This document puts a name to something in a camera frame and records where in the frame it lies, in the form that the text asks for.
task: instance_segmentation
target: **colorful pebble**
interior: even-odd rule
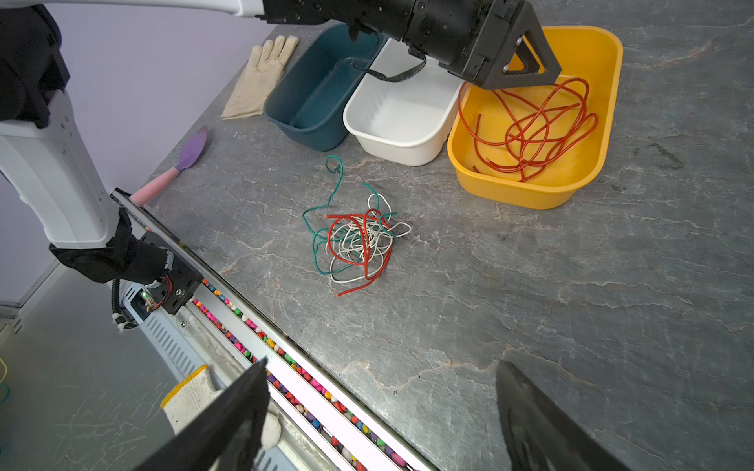
[[[390,455],[390,457],[393,458],[393,461],[398,466],[405,466],[406,465],[406,460],[404,460],[403,458],[401,458],[400,456],[398,456],[398,453],[393,453],[392,455]]]
[[[285,351],[283,351],[282,348],[279,348],[279,347],[276,348],[277,345],[275,344],[275,342],[272,341],[271,338],[268,338],[264,334],[264,332],[262,332],[261,328],[259,328],[256,324],[254,324],[254,322],[252,322],[245,314],[243,314],[241,312],[241,310],[237,309],[233,305],[233,303],[230,302],[230,300],[228,300],[225,296],[223,296],[220,293],[220,291],[218,289],[215,289],[213,286],[209,286],[209,282],[207,282],[206,280],[204,280],[203,283],[204,283],[205,286],[208,286],[210,288],[210,291],[213,291],[214,294],[219,297],[220,301],[223,301],[226,305],[228,305],[231,308],[231,310],[233,310],[233,312],[236,314],[236,316],[239,316],[241,318],[241,320],[244,323],[246,323],[247,326],[249,326],[251,329],[253,329],[254,332],[256,332],[256,334],[259,335],[259,337],[267,345],[269,345],[274,351],[276,351],[277,353],[279,353],[288,363],[291,363],[291,367],[294,370],[296,370],[301,376],[303,376],[303,378],[306,381],[308,381],[314,389],[316,389],[318,392],[320,392],[321,394],[323,394],[325,396],[325,399],[329,399],[331,401],[331,403],[341,413],[343,413],[346,416],[346,418],[348,418],[349,420],[351,420],[351,422],[353,424],[355,424],[357,428],[359,428],[365,434],[367,434],[371,438],[372,442],[376,443],[377,446],[384,453],[386,453],[388,456],[391,457],[391,459],[393,460],[393,462],[395,462],[398,466],[406,466],[406,461],[403,458],[401,458],[400,455],[398,455],[398,453],[395,453],[395,451],[392,448],[390,448],[389,446],[387,446],[385,444],[385,442],[383,442],[374,432],[370,432],[369,431],[369,427],[367,427],[366,425],[364,425],[363,422],[359,421],[358,418],[355,415],[353,415],[353,413],[350,412],[348,410],[348,408],[345,407],[345,405],[343,405],[342,403],[340,403],[333,396],[333,394],[330,391],[326,390],[319,381],[317,381],[316,379],[313,379],[312,376],[309,373],[306,372],[306,370],[304,370],[302,367],[296,365],[296,361],[291,357],[291,355],[289,355],[288,353],[285,353]],[[224,329],[222,327],[222,324],[220,322],[217,322],[217,318],[214,315],[212,315],[211,312],[209,312],[209,310],[201,303],[201,301],[192,299],[192,302],[194,302],[194,304],[196,304],[196,306],[199,307],[199,309],[203,313],[205,313],[207,315],[208,319],[210,319],[211,321],[213,321],[216,324],[216,326],[217,326],[218,329],[221,329],[222,331],[224,331],[223,333],[225,334],[225,336],[227,338],[231,339],[231,341],[234,343],[234,346],[240,352],[242,352],[246,356],[246,358],[252,357],[252,361],[254,361],[254,362],[256,361],[256,358],[251,355],[251,352],[248,351],[240,342],[238,342],[238,339],[235,336],[233,336],[233,334],[231,334],[226,329]],[[320,421],[318,421],[314,417],[314,415],[311,412],[309,412],[301,404],[301,402],[299,400],[297,400],[295,397],[293,397],[293,394],[291,394],[289,392],[289,390],[285,386],[283,386],[282,384],[280,384],[280,382],[275,378],[275,376],[273,376],[269,371],[267,371],[267,374],[268,374],[268,380],[271,383],[273,383],[273,385],[277,389],[279,389],[279,390],[281,390],[283,392],[283,394],[285,395],[286,399],[289,399],[291,401],[291,403],[293,403],[294,405],[296,405],[296,410],[300,414],[304,414],[306,416],[307,420],[311,422],[311,424],[312,424],[313,427],[315,427],[315,428],[317,428],[319,430],[320,425],[321,425]],[[354,455],[351,454],[350,451],[348,451],[348,449],[343,448],[342,444],[338,441],[337,438],[332,437],[331,438],[331,443],[333,444],[333,447],[342,448],[341,449],[341,454],[343,455],[344,458],[346,458],[347,460],[350,460],[351,465],[353,467],[355,467],[357,471],[366,471],[366,467],[364,467],[364,465],[361,464],[356,459],[356,457],[354,457]]]

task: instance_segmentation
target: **floor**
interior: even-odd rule
[[[107,286],[59,271],[0,343],[0,469],[132,469],[173,438],[160,401],[176,381],[142,333],[118,331]]]
[[[336,298],[301,220],[333,189],[328,153],[263,117],[221,121],[232,82],[189,132],[209,125],[207,152],[149,209],[443,471],[506,462],[500,359],[632,469],[746,469],[754,4],[536,8],[543,24],[601,26],[625,47],[605,167],[563,206],[473,197],[445,151],[409,168],[348,137],[330,152],[345,165],[332,211],[364,211],[369,182],[414,232],[377,282]],[[273,34],[301,36],[295,60],[322,28]]]

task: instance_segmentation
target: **lavender wall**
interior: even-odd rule
[[[48,10],[63,34],[75,119],[108,191],[137,190],[273,27],[178,8]],[[0,300],[13,301],[52,258],[41,224],[4,179],[0,195]]]

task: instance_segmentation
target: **pink handle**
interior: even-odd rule
[[[160,191],[163,191],[166,186],[172,183],[180,173],[180,170],[171,167],[167,172],[158,176],[156,179],[141,187],[136,193],[132,194],[131,201],[137,206],[144,206],[149,200],[157,196]]]

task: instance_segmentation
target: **red wire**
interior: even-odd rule
[[[370,216],[370,213],[377,213],[378,217]],[[367,220],[377,221],[379,222],[382,220],[382,224],[386,227],[386,231],[390,230],[390,226],[388,226],[388,223],[384,221],[382,218],[382,213],[380,213],[377,209],[371,208],[364,214],[328,214],[325,217],[328,219],[335,219],[335,222],[333,222],[333,225],[330,226],[329,231],[327,232],[327,248],[330,250],[330,253],[333,254],[335,258],[338,260],[347,263],[349,265],[356,265],[358,267],[364,267],[364,278],[367,280],[366,283],[364,283],[361,286],[357,286],[356,288],[347,289],[344,292],[338,293],[338,297],[347,295],[348,293],[352,293],[354,291],[358,291],[359,289],[364,289],[367,286],[374,283],[377,278],[382,274],[382,271],[385,269],[385,267],[388,266],[388,262],[390,261],[390,255],[393,253],[393,246],[390,246],[388,251],[385,253],[385,260],[382,262],[382,266],[377,270],[377,273],[373,274],[372,276],[369,275],[369,232],[366,229],[366,222]],[[363,222],[360,224],[356,218],[363,218]],[[340,255],[336,253],[336,251],[333,249],[333,230],[336,228],[336,226],[343,220],[348,220],[350,222],[353,222],[358,228],[359,228],[359,235],[361,236],[362,243],[364,245],[364,258],[363,261],[352,261],[352,260],[346,260],[345,258],[342,258]]]
[[[581,95],[579,92],[571,89],[570,87],[567,87],[568,84],[571,84],[573,82],[579,82],[584,85],[584,95]],[[503,107],[505,108],[505,111],[508,113],[508,116],[510,116],[510,119],[513,121],[513,123],[505,131],[504,141],[490,142],[490,141],[482,139],[479,136],[479,128],[482,122],[481,114],[477,115],[477,125],[476,125],[475,130],[472,131],[468,122],[466,122],[466,117],[464,116],[463,109],[461,107],[461,98],[463,95],[463,89],[465,87],[466,87],[466,84],[464,83],[463,86],[461,87],[461,91],[458,93],[458,116],[461,119],[461,123],[466,128],[466,131],[468,131],[469,134],[474,138],[474,151],[477,153],[477,157],[479,157],[479,159],[486,166],[488,166],[489,168],[497,172],[520,173],[521,174],[521,179],[519,180],[520,182],[529,181],[530,179],[542,173],[548,164],[551,164],[557,159],[559,159],[560,157],[562,157],[574,145],[578,144],[583,138],[589,136],[597,128],[597,125],[599,124],[599,117],[595,113],[587,114],[587,99],[589,98],[590,88],[589,88],[589,82],[587,82],[583,78],[570,78],[569,80],[566,80],[561,84],[556,84],[552,92],[550,92],[550,94],[547,96],[547,98],[542,102],[540,106],[536,106],[534,103],[528,101],[526,98],[520,95],[516,95],[515,93],[511,93],[506,90],[500,90],[500,92],[503,93],[504,95],[511,96],[515,99],[518,99],[519,101],[523,102],[530,108],[533,108],[534,110],[536,110],[530,115],[527,115],[520,119],[516,118],[515,114],[510,109],[510,106],[508,106],[508,104],[506,103],[504,97],[502,97],[501,94],[497,90],[493,90],[492,92],[498,98],[500,103],[503,105]],[[548,108],[547,104],[552,100],[552,98],[554,98],[558,93],[562,91],[565,91],[575,96],[578,99],[578,102],[572,103],[571,105],[567,105],[567,106],[555,106],[552,108]],[[560,136],[560,137],[550,136],[551,126],[558,119],[560,119],[566,112],[572,109],[578,109],[578,113],[576,114],[573,120],[573,124],[569,128],[568,132],[566,132],[563,136]],[[548,115],[548,113],[554,113],[554,112],[557,112],[557,113],[551,118]],[[534,122],[537,121],[539,117],[542,117],[544,119],[544,125],[539,127],[537,130],[534,130],[527,137],[526,136],[527,132],[529,131],[529,129],[532,127]],[[586,123],[589,120],[592,120],[592,126],[588,130],[583,132],[580,136],[578,136],[576,139],[573,139],[571,142],[569,142],[570,139],[576,136],[577,132],[581,129],[584,123]],[[541,138],[537,139],[537,137],[540,136],[542,133],[544,133],[544,135]],[[483,157],[479,151],[480,142],[482,144],[490,145],[492,147],[504,146],[508,154],[510,154],[511,157],[516,159],[517,163],[515,165],[500,165]],[[516,142],[519,143],[518,151],[516,151],[512,146]],[[530,158],[524,158],[524,153],[526,151],[526,148],[531,144],[537,145],[537,150]],[[552,145],[552,146],[549,148],[549,150],[547,150],[547,153],[545,154],[543,159],[537,160],[538,157],[541,155],[542,151],[545,150],[547,145]],[[537,168],[537,170],[534,173],[526,175],[524,170],[530,167]],[[476,166],[472,166],[472,170],[474,170],[477,173],[480,172],[476,168]]]
[[[173,282],[172,282],[172,281],[170,281],[170,277],[160,277],[160,280],[165,280],[165,281],[167,281],[167,285],[168,285],[168,286],[170,287],[170,289],[168,290],[168,292],[167,292],[167,294],[165,295],[165,297],[164,297],[164,298],[162,298],[162,301],[160,301],[160,304],[158,304],[158,305],[154,306],[154,307],[152,308],[152,310],[155,310],[155,309],[157,309],[158,307],[160,307],[161,305],[165,304],[165,301],[167,301],[167,299],[168,299],[168,298],[170,297],[170,293],[172,293],[172,292],[173,292]]]

